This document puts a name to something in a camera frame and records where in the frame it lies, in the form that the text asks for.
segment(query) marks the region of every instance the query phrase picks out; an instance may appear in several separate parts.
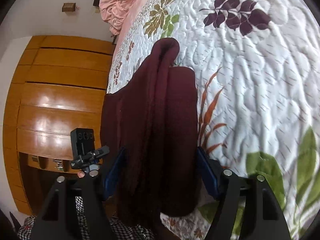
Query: silver screw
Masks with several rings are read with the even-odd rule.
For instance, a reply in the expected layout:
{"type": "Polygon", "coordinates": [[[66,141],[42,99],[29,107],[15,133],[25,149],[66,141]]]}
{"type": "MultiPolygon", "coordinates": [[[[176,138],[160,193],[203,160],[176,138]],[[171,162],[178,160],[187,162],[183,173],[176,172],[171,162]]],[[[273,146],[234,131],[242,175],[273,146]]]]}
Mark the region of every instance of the silver screw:
{"type": "Polygon", "coordinates": [[[91,177],[95,177],[95,176],[97,176],[99,174],[99,172],[97,171],[97,170],[93,170],[93,171],[90,171],[89,172],[89,175],[91,176],[91,177]]]}
{"type": "Polygon", "coordinates": [[[64,182],[64,180],[65,180],[65,177],[63,177],[63,176],[60,176],[60,177],[58,177],[57,178],[57,182],[64,182]]]}
{"type": "Polygon", "coordinates": [[[257,176],[257,180],[258,180],[258,181],[264,181],[264,177],[263,177],[262,175],[258,175],[258,176],[257,176]]]}
{"type": "Polygon", "coordinates": [[[226,176],[231,176],[232,175],[232,171],[231,170],[224,170],[223,174],[226,176]]]}

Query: pink blanket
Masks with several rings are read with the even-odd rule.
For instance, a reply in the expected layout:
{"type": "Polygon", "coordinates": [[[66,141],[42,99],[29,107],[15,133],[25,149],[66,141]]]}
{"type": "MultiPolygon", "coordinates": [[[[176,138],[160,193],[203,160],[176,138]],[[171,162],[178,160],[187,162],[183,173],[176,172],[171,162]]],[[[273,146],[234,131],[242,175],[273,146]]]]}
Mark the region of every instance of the pink blanket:
{"type": "Polygon", "coordinates": [[[129,9],[136,0],[100,0],[101,17],[111,24],[110,31],[118,35],[129,9]]]}

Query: wall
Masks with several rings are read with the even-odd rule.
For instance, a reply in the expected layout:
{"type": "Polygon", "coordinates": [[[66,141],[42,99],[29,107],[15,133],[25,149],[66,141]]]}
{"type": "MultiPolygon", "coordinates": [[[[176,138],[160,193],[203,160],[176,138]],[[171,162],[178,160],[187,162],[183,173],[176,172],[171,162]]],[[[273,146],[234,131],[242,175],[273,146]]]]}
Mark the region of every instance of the wall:
{"type": "Polygon", "coordinates": [[[112,41],[109,24],[95,13],[93,0],[16,0],[0,25],[0,58],[10,40],[34,35],[73,35],[112,41]],[[75,13],[62,13],[75,2],[75,13]]]}
{"type": "Polygon", "coordinates": [[[7,50],[0,60],[0,208],[7,217],[9,217],[9,211],[11,211],[21,224],[23,223],[24,216],[22,216],[21,213],[18,212],[16,204],[13,201],[4,168],[2,128],[5,102],[7,100],[7,94],[9,91],[11,79],[19,62],[19,59],[24,49],[28,45],[30,39],[31,37],[25,37],[12,40],[8,44],[7,50]]]}

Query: white quilted bedspread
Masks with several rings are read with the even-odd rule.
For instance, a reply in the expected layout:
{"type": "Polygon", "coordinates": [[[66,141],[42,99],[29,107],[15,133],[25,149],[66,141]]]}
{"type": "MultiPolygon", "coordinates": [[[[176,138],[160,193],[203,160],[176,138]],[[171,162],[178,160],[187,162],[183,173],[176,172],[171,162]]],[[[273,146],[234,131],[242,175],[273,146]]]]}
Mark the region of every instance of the white quilted bedspread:
{"type": "MultiPolygon", "coordinates": [[[[210,157],[238,176],[264,174],[292,239],[299,239],[320,208],[319,25],[303,0],[251,0],[269,16],[267,25],[252,24],[247,33],[245,26],[234,30],[212,14],[216,22],[205,26],[210,11],[201,9],[217,8],[215,1],[149,0],[114,58],[108,93],[127,84],[161,36],[175,38],[180,44],[176,65],[196,73],[204,126],[200,145],[207,138],[210,157]],[[154,16],[159,23],[149,28],[154,16]]],[[[244,1],[231,10],[239,11],[244,1]]],[[[163,223],[181,239],[204,238],[215,212],[212,201],[203,190],[192,214],[162,214],[163,223]]],[[[239,224],[243,206],[238,211],[239,224]]]]}

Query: maroon cloth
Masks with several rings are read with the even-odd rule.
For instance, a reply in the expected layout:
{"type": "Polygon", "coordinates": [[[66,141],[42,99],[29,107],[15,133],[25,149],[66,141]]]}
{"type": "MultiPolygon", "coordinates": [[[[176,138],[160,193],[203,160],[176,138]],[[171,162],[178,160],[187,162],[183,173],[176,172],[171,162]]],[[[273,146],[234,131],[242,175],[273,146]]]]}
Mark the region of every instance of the maroon cloth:
{"type": "Polygon", "coordinates": [[[195,73],[171,67],[179,49],[175,39],[160,39],[129,83],[105,95],[101,145],[110,147],[108,158],[127,150],[118,217],[129,226],[154,229],[160,212],[185,216],[197,203],[195,73]]]}

